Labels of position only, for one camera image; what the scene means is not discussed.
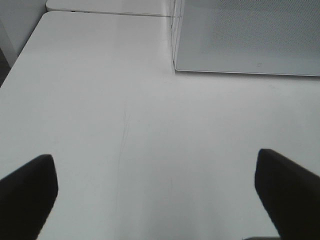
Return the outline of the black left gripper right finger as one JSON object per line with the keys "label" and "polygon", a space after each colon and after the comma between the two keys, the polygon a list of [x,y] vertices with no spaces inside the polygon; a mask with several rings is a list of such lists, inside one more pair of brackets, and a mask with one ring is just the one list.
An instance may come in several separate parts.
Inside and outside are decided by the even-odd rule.
{"label": "black left gripper right finger", "polygon": [[320,177],[272,149],[260,149],[254,187],[282,240],[320,238]]}

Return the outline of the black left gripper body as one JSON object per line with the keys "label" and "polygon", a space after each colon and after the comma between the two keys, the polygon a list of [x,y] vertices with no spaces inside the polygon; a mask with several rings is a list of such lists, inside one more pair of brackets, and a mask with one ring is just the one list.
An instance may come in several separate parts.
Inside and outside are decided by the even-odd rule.
{"label": "black left gripper body", "polygon": [[279,236],[248,236],[241,240],[281,240]]}

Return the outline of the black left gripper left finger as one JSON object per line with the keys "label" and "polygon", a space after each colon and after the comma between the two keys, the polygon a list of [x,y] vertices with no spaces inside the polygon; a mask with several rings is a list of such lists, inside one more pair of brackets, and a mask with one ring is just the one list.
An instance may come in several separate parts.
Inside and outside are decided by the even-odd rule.
{"label": "black left gripper left finger", "polygon": [[54,159],[39,155],[0,180],[0,238],[36,240],[59,191]]}

